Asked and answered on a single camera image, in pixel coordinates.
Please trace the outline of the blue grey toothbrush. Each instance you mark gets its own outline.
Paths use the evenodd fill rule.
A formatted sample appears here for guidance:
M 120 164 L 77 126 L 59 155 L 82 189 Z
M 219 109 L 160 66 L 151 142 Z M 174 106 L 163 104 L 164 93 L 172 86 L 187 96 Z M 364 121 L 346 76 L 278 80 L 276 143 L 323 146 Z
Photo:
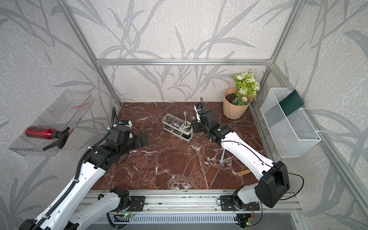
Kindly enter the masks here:
M 225 149 L 223 149 L 222 151 L 222 155 L 221 155 L 221 158 L 220 158 L 220 164 L 223 164 L 223 161 L 224 161 L 224 156 L 225 156 Z

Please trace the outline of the dark grey toothbrush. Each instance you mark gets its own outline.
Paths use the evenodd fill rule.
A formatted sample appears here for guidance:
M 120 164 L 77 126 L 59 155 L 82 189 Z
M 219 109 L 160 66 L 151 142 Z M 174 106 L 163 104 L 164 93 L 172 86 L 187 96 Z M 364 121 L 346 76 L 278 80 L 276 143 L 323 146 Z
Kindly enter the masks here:
M 184 111 L 184 116 L 185 116 L 184 125 L 186 126 L 187 125 L 187 112 L 186 111 Z

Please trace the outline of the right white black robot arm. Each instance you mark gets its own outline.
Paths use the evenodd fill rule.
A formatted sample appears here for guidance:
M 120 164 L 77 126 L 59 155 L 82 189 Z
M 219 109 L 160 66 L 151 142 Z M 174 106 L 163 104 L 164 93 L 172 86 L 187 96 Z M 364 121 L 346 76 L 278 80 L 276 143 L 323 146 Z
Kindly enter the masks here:
M 204 133 L 211 142 L 232 153 L 258 180 L 258 183 L 243 186 L 233 193 L 237 209 L 243 210 L 254 202 L 261 202 L 266 207 L 273 208 L 277 202 L 287 200 L 283 196 L 290 189 L 289 176 L 301 177 L 300 175 L 288 172 L 283 162 L 275 163 L 258 153 L 228 125 L 218 122 L 211 109 L 198 103 L 194 110 L 194 132 Z

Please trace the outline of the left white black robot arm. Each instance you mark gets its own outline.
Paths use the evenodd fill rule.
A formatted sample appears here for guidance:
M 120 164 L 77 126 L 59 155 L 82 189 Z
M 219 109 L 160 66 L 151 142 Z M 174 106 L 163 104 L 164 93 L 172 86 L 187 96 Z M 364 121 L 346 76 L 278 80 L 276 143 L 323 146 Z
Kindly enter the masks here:
M 98 201 L 77 212 L 76 208 L 93 185 L 131 150 L 148 145 L 145 133 L 134 134 L 128 125 L 116 125 L 89 147 L 77 164 L 76 174 L 50 206 L 35 219 L 25 220 L 21 230 L 84 230 L 104 214 L 126 210 L 131 205 L 129 192 L 115 187 Z

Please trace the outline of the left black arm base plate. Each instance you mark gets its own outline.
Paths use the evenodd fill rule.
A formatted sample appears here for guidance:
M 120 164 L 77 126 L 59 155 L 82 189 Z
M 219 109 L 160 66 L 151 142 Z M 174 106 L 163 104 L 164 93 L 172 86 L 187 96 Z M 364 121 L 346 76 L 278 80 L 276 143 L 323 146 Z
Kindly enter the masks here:
M 145 205 L 145 196 L 130 196 L 127 212 L 142 212 Z

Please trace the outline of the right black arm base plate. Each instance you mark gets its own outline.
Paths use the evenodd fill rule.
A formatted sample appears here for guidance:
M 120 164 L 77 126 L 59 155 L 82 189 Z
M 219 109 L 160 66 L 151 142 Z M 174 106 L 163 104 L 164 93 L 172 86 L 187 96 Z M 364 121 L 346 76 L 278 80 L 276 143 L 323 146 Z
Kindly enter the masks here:
M 220 206 L 222 211 L 260 211 L 258 202 L 244 204 L 239 198 L 231 195 L 220 196 Z

